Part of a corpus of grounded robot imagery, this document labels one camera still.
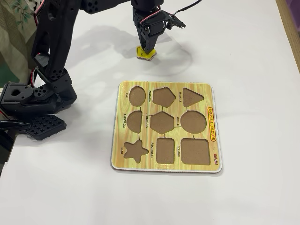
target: triangle cutout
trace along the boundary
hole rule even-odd
[[[203,101],[204,97],[190,89],[183,89],[183,106],[190,107],[197,102]]]

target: wooden shape puzzle board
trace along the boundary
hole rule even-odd
[[[222,168],[218,139],[210,85],[120,84],[111,158],[114,169],[217,173]]]

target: hexagon cutout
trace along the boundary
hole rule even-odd
[[[153,91],[153,103],[169,108],[176,97],[169,88],[160,88]]]
[[[159,112],[151,116],[150,128],[163,135],[174,129],[174,117],[165,112]]]

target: oval cutout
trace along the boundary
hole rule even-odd
[[[146,92],[143,88],[135,86],[129,93],[131,105],[140,107],[146,100]]]

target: square cutout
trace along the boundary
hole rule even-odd
[[[208,141],[206,139],[182,139],[181,160],[188,165],[210,165]]]

